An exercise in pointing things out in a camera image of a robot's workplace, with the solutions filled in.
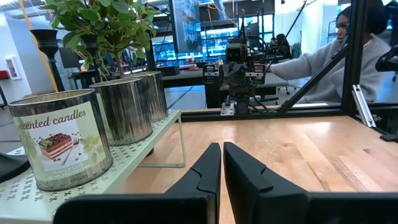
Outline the silver aluminium bracket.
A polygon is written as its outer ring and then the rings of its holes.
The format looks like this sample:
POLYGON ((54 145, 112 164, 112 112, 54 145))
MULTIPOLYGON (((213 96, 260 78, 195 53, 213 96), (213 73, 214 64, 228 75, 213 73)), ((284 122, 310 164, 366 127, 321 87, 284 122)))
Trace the silver aluminium bracket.
POLYGON ((362 123, 369 128, 375 128, 376 123, 374 122, 374 118, 369 110, 360 85, 353 85, 352 94, 362 123))

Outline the white wall box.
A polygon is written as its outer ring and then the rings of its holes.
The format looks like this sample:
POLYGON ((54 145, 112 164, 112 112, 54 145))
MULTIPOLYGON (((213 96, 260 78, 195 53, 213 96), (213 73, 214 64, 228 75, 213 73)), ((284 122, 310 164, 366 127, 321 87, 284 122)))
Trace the white wall box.
POLYGON ((6 57, 6 65, 12 80, 20 80, 22 78, 15 56, 6 57))

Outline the green leafy plant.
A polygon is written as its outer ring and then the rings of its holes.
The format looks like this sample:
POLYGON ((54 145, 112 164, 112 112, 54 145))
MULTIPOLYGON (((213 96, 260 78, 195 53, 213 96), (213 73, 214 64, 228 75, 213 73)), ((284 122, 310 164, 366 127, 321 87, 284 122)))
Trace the green leafy plant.
POLYGON ((109 54, 116 62, 118 75, 122 76, 121 56, 129 49, 132 62, 145 59, 150 49, 156 10, 147 7, 141 0, 43 0, 41 10, 48 10, 53 29, 65 30, 63 45, 84 56, 92 65, 91 55, 85 50, 80 36, 97 35, 96 61, 107 70, 104 57, 109 54))

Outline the black computer monitor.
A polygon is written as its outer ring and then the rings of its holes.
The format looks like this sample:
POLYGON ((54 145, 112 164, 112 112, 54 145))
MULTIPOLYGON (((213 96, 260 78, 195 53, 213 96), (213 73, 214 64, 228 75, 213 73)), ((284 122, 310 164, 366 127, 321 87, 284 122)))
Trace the black computer monitor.
POLYGON ((169 0, 175 52, 194 53, 202 50, 198 0, 169 0))

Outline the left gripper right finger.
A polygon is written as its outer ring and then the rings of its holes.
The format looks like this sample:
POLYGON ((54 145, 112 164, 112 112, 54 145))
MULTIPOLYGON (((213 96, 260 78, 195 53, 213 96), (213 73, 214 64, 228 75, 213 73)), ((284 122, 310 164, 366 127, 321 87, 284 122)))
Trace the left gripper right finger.
POLYGON ((309 192, 231 142, 223 150, 236 224, 398 224, 398 193, 309 192))

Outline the pale green perforated shelf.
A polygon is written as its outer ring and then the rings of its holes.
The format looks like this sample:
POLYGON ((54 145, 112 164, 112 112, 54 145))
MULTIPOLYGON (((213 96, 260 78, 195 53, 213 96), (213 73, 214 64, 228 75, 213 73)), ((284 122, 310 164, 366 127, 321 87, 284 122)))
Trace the pale green perforated shelf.
POLYGON ((181 110, 169 110, 169 115, 152 124, 153 133, 146 139, 127 146, 112 147, 111 168, 97 179, 81 186, 58 192, 37 188, 31 169, 0 184, 0 224, 51 224, 56 209, 67 200, 84 194, 113 193, 137 167, 185 167, 185 143, 180 132, 183 161, 180 163, 146 163, 142 161, 155 148, 163 135, 178 123, 182 129, 181 110))

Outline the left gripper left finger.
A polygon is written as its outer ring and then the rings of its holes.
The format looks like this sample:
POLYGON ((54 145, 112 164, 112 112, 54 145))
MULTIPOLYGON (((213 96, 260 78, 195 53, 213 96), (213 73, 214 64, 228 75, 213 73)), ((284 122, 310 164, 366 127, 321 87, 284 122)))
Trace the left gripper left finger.
POLYGON ((162 194, 96 194, 67 200, 53 224, 218 224, 221 149, 211 143, 162 194))

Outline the black aluminium table frame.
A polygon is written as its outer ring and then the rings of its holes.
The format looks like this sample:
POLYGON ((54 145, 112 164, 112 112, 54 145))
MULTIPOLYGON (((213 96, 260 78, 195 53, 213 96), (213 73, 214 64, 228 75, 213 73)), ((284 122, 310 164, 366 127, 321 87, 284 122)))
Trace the black aluminium table frame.
POLYGON ((388 14, 382 0, 353 0, 338 17, 349 19, 348 43, 342 38, 313 54, 272 65, 272 72, 282 79, 309 77, 309 81, 290 100, 269 112, 221 116, 214 111, 183 113, 184 122, 229 121, 354 114, 353 85, 360 85, 366 102, 377 98, 382 72, 378 60, 390 46, 378 37, 387 27, 388 14))

